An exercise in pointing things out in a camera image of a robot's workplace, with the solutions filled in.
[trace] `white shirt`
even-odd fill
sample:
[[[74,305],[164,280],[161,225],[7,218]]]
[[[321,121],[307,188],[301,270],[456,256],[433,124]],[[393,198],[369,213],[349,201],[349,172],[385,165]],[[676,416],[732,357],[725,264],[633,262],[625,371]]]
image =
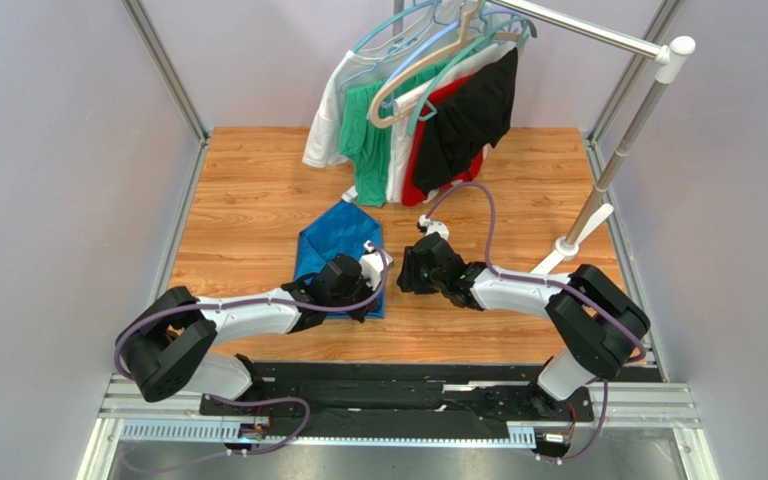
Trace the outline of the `white shirt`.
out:
[[[472,75],[485,65],[498,61],[508,53],[514,44],[507,42],[503,45],[496,43],[486,47],[481,52],[468,57],[452,67],[452,70],[446,72],[437,88],[442,88],[458,79]],[[419,101],[426,89],[431,86],[432,80],[429,80],[413,90],[403,94],[396,99],[393,105],[393,115],[398,114],[405,108],[413,110],[414,105]],[[408,115],[393,124],[393,132],[390,135],[390,165],[387,173],[387,201],[391,203],[402,202],[402,187],[405,184],[405,175],[408,171],[408,162],[411,159],[411,147],[413,147],[413,137],[408,136],[408,125],[411,117]]]
[[[432,15],[432,7],[429,7],[426,9],[423,17],[411,24],[399,37],[388,40],[380,47],[360,50],[358,53],[348,51],[325,84],[322,101],[319,103],[319,109],[313,118],[310,134],[307,137],[307,146],[304,148],[304,156],[301,161],[307,165],[320,168],[326,165],[346,162],[348,159],[339,153],[340,126],[342,125],[346,99],[345,94],[340,91],[340,85],[351,76],[369,70],[377,62],[380,63],[374,69],[353,78],[343,88],[348,89],[358,85],[368,85],[372,82],[386,80],[411,52],[416,50],[417,47],[435,33],[456,21],[460,9],[460,0],[442,0],[437,7],[435,18],[443,25],[431,23],[431,26],[429,26]],[[397,45],[397,41],[401,42],[403,39],[412,38],[418,33],[417,40],[411,45],[403,47],[389,58],[382,60],[382,58],[387,56],[390,49]],[[444,35],[434,45],[431,45],[426,52],[432,53],[444,45],[452,43],[457,38],[458,29],[455,29],[449,32],[449,34]]]

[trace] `red shirt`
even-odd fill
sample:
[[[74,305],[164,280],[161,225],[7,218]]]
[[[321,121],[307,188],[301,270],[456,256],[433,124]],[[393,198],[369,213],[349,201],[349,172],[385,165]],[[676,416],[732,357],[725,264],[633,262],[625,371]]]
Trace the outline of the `red shirt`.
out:
[[[459,78],[458,80],[450,83],[449,85],[446,85],[445,87],[438,88],[437,90],[431,92],[431,95],[428,96],[428,100],[431,102],[432,105],[438,105],[440,102],[446,100],[451,96],[455,91],[457,91],[461,85],[464,84],[467,80],[470,79],[470,76],[466,76],[464,78]],[[422,108],[422,115],[427,115],[428,112],[431,109],[428,108],[428,105],[423,106]],[[417,153],[419,152],[419,145],[420,142],[422,142],[422,133],[423,130],[425,130],[425,122],[418,121],[417,122],[417,128],[414,131],[414,144],[411,148],[411,157],[408,160],[408,169],[407,172],[405,172],[405,185],[402,187],[402,205],[406,205],[408,207],[413,207],[414,205],[417,205],[419,203],[422,203],[425,201],[428,197],[422,193],[422,190],[414,186],[413,178],[414,178],[414,166],[417,162]],[[466,172],[463,172],[456,176],[453,181],[455,180],[462,180],[464,182],[472,181],[476,176],[479,175],[479,170],[482,168],[482,162],[484,162],[484,149],[479,152],[478,155],[476,155],[476,158],[473,159],[473,161],[470,163],[470,168],[467,169]],[[444,186],[444,188],[451,187],[452,184],[448,183]]]

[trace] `green shirt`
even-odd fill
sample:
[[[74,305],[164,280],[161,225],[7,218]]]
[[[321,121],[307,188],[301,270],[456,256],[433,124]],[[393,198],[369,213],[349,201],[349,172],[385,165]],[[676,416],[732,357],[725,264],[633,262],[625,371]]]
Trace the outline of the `green shirt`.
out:
[[[393,98],[413,90],[436,77],[446,67],[443,61],[421,70],[396,88]],[[372,99],[384,86],[384,81],[348,89],[343,124],[340,127],[340,153],[354,165],[354,185],[358,205],[380,207],[387,201],[387,172],[390,167],[391,128],[378,128],[366,119]],[[378,109],[384,118],[392,108]]]

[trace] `clothes rack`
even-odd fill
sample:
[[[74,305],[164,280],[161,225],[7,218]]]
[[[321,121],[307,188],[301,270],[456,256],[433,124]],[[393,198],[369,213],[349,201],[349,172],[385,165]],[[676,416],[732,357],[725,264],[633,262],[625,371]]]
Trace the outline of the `clothes rack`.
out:
[[[488,2],[508,8],[517,13],[525,14],[545,23],[564,28],[565,30],[570,30],[571,32],[578,33],[588,38],[598,40],[607,45],[626,50],[635,55],[652,60],[661,66],[656,73],[656,78],[654,79],[650,90],[648,90],[647,95],[644,97],[644,100],[636,111],[632,122],[630,122],[630,125],[627,127],[621,142],[615,149],[612,158],[606,164],[603,172],[594,183],[591,193],[585,201],[585,204],[582,206],[573,225],[571,225],[570,231],[565,237],[559,238],[555,242],[553,251],[547,257],[547,260],[553,259],[555,263],[558,263],[561,259],[571,260],[579,252],[578,242],[584,238],[581,234],[589,223],[589,220],[595,215],[601,215],[600,207],[603,195],[609,189],[609,185],[615,178],[621,164],[623,164],[624,158],[635,143],[638,134],[647,123],[650,114],[653,112],[657,103],[659,103],[659,99],[662,97],[662,94],[665,92],[668,85],[674,81],[674,78],[676,78],[686,59],[694,53],[695,41],[691,37],[683,36],[675,38],[669,45],[657,45],[625,33],[616,32],[591,22],[542,7],[532,2],[526,2],[524,0],[488,0]],[[404,6],[403,1],[396,1],[394,7],[398,8],[400,3]]]

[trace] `blue cloth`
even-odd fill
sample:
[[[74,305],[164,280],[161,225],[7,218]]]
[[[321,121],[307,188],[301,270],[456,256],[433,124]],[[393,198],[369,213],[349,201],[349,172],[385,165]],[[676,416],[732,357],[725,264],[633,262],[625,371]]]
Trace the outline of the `blue cloth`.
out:
[[[357,205],[340,200],[298,234],[294,278],[319,273],[339,253],[360,260],[366,253],[363,244],[368,240],[384,245],[381,224]],[[328,318],[348,318],[348,315],[333,313]],[[367,318],[384,318],[383,293],[378,297],[378,308],[369,312]]]

